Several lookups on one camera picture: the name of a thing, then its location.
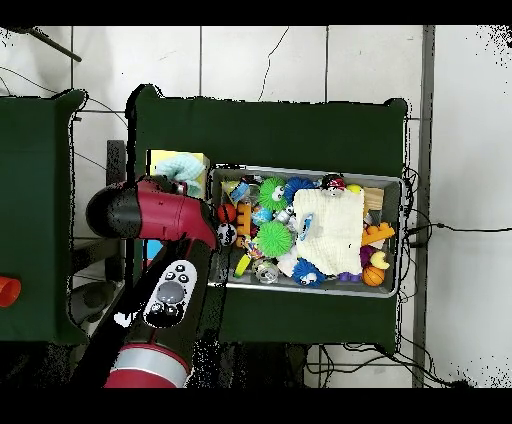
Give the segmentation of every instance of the basketball toy ball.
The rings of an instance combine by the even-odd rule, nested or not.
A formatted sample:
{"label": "basketball toy ball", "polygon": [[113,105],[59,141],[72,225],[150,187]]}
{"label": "basketball toy ball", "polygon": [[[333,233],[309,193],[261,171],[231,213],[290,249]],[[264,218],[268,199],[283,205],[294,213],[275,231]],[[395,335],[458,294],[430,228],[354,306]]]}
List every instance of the basketball toy ball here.
{"label": "basketball toy ball", "polygon": [[222,223],[233,222],[236,218],[236,209],[229,203],[223,203],[218,207],[217,215]]}
{"label": "basketball toy ball", "polygon": [[368,286],[380,286],[384,281],[384,270],[372,265],[367,266],[363,270],[363,281]]}

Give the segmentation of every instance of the light blue towel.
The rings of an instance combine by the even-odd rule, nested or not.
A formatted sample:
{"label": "light blue towel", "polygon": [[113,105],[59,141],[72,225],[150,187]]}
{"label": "light blue towel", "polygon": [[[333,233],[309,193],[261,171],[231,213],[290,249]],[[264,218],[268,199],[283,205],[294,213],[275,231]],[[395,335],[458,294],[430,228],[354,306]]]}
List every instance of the light blue towel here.
{"label": "light blue towel", "polygon": [[201,185],[195,179],[205,168],[204,164],[190,153],[179,153],[155,165],[158,175],[165,175],[169,180],[187,183],[187,194],[191,197],[201,196]]}

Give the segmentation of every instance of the purple toy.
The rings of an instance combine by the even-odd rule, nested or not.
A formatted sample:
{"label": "purple toy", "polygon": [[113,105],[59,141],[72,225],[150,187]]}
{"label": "purple toy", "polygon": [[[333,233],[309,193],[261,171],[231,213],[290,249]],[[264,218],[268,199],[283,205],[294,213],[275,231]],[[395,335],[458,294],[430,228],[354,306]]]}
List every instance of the purple toy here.
{"label": "purple toy", "polygon": [[361,246],[359,250],[359,257],[361,258],[361,266],[364,268],[370,262],[370,258],[374,254],[375,249],[371,246]]}
{"label": "purple toy", "polygon": [[340,281],[361,281],[363,274],[351,274],[350,272],[342,272],[338,278]]}

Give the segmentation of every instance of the red ball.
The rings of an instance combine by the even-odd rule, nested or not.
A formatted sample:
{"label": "red ball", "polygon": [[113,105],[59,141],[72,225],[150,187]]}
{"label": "red ball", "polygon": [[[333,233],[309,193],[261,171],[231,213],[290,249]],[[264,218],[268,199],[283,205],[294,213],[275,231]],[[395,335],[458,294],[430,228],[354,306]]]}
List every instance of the red ball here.
{"label": "red ball", "polygon": [[222,223],[232,222],[236,218],[236,209],[233,205],[224,203],[217,209],[217,215]]}

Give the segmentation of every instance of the circular button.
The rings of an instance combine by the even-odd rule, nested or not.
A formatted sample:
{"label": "circular button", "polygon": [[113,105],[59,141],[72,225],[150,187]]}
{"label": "circular button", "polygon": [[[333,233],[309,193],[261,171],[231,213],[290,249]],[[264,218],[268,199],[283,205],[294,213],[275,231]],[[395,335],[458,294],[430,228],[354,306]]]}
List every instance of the circular button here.
{"label": "circular button", "polygon": [[185,297],[183,288],[175,281],[167,281],[158,287],[156,297],[160,302],[172,304],[178,303]]}

